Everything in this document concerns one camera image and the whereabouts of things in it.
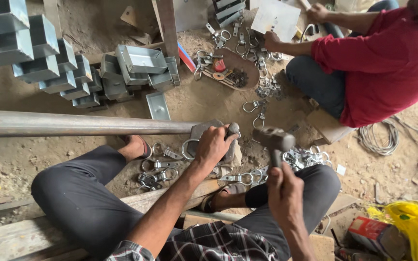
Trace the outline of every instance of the jeans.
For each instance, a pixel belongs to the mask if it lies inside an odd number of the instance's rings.
[[[391,10],[398,7],[396,0],[383,0],[371,6],[368,12]],[[360,35],[357,32],[352,32],[349,37]],[[341,117],[345,108],[346,72],[336,70],[332,74],[326,74],[312,57],[301,55],[288,63],[286,73],[290,83],[316,100],[325,111],[337,119]]]
[[[118,151],[100,146],[43,170],[32,183],[33,198],[50,222],[98,260],[107,258],[143,216],[104,187],[125,164]],[[296,175],[304,180],[304,221],[311,233],[336,199],[340,181],[326,165],[309,167]],[[267,205],[267,186],[250,189],[245,201],[257,209],[236,224],[263,235],[281,260],[287,260],[288,243]],[[171,236],[182,231],[174,228]]]

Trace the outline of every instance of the checkered shirt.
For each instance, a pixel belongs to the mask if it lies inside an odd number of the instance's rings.
[[[148,249],[128,240],[120,242],[107,261],[154,261]],[[275,248],[261,235],[221,221],[194,226],[171,237],[158,261],[276,261]]]

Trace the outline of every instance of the metal pipe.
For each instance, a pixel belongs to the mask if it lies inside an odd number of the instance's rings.
[[[188,134],[197,124],[0,110],[0,137]]]

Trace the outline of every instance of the hammer handle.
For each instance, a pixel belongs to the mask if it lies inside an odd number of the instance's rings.
[[[282,159],[280,157],[281,151],[273,150],[270,151],[270,160],[272,161],[273,168],[281,168],[282,167]]]

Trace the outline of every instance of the dirt floor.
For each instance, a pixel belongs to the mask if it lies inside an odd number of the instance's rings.
[[[111,3],[105,0],[59,0],[59,3],[64,38],[73,45],[75,51],[96,54],[113,51],[117,44],[139,45],[130,40],[130,27],[119,19],[130,1],[118,0]],[[43,13],[41,0],[27,0],[27,6],[30,15]],[[252,23],[254,15],[255,11],[245,10],[243,27]],[[299,22],[301,28],[304,24],[302,18],[304,14]],[[213,51],[215,47],[206,29],[178,33],[178,40],[193,57],[198,50]],[[227,46],[233,50],[236,43],[237,39],[234,38],[229,40]],[[269,61],[267,66],[271,73],[277,73],[287,63]],[[237,92],[206,77],[196,82],[184,65],[178,69],[182,85],[165,93],[172,120],[204,122],[217,118],[225,123],[237,122],[243,136],[240,139],[243,164],[233,172],[243,173],[267,165],[266,152],[251,141],[250,135],[253,130],[252,121],[259,112],[246,113],[241,109],[244,102],[260,100],[256,93]],[[73,107],[71,102],[58,95],[41,92],[36,84],[28,85],[15,79],[10,66],[0,67],[0,110],[150,118],[144,94],[136,100],[115,104],[108,110],[88,112]],[[299,124],[301,129],[295,136],[299,144],[305,147],[319,136],[303,121],[302,109],[304,103],[293,96],[280,101],[271,98],[266,125],[288,130]],[[418,103],[398,116],[418,128]],[[380,197],[386,202],[397,200],[404,194],[418,200],[418,144],[409,138],[401,126],[398,129],[399,147],[388,157],[376,156],[364,149],[356,138],[356,131],[333,145],[321,146],[321,150],[330,154],[335,168],[338,164],[346,167],[345,175],[339,175],[342,193],[374,203],[374,186],[378,181],[381,185]],[[377,131],[382,143],[386,142],[385,130],[378,125]],[[414,132],[412,134],[418,140],[418,135]],[[144,139],[150,144],[162,142],[177,152],[188,135],[146,136]],[[10,196],[14,200],[30,197],[31,182],[39,171],[105,144],[120,148],[123,142],[117,137],[0,138],[0,197]],[[143,190],[137,191],[139,164],[130,163],[107,188],[119,198],[143,193]],[[41,215],[43,213],[36,204],[20,207],[14,211],[0,212],[0,225]]]

